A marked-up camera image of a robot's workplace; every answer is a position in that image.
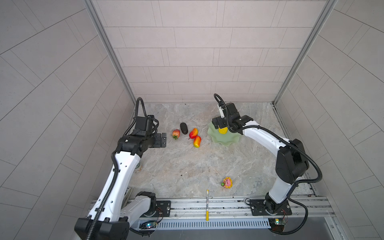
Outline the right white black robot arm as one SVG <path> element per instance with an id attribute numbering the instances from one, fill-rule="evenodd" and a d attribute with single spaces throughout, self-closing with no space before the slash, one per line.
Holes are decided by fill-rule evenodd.
<path id="1" fill-rule="evenodd" d="M 276 156 L 277 178 L 265 196 L 264 206 L 270 215 L 277 214 L 288 202 L 298 180 L 309 168 L 308 159 L 302 155 L 303 144 L 299 140 L 289 140 L 262 127 L 253 118 L 241 116 L 233 103 L 218 103 L 220 116 L 213 118 L 216 129 L 225 127 L 232 133 L 255 140 Z"/>

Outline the fake red strawberry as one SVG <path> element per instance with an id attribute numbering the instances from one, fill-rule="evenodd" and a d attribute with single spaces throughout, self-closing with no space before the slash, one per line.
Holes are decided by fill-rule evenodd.
<path id="1" fill-rule="evenodd" d="M 181 134 L 180 130 L 178 130 L 178 129 L 173 130 L 173 132 L 172 132 L 172 138 L 175 139 L 175 140 L 177 140 L 177 139 L 180 137 L 180 134 Z"/>

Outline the dark fake avocado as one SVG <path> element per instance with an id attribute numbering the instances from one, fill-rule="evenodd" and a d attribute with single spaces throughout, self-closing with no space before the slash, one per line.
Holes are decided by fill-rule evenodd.
<path id="1" fill-rule="evenodd" d="M 188 130 L 188 126 L 186 123 L 181 123 L 180 124 L 180 129 L 181 129 L 181 132 L 184 134 L 184 135 L 187 135 L 189 133 L 189 130 Z"/>

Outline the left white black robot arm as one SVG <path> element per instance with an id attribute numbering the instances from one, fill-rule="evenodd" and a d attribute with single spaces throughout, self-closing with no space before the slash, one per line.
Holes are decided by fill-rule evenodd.
<path id="1" fill-rule="evenodd" d="M 137 117 L 135 128 L 124 135 L 111 154 L 113 167 L 106 184 L 89 215 L 79 218 L 74 230 L 82 240 L 125 240 L 131 224 L 143 214 L 156 211 L 156 195 L 140 192 L 135 199 L 123 205 L 131 177 L 149 148 L 164 148 L 167 135 L 157 132 L 159 121 L 155 116 Z"/>

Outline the yellow fake fruit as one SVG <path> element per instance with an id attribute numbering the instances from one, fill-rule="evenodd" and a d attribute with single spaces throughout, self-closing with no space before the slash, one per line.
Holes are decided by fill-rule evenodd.
<path id="1" fill-rule="evenodd" d="M 228 127 L 219 128 L 218 131 L 220 134 L 225 135 L 228 132 Z"/>

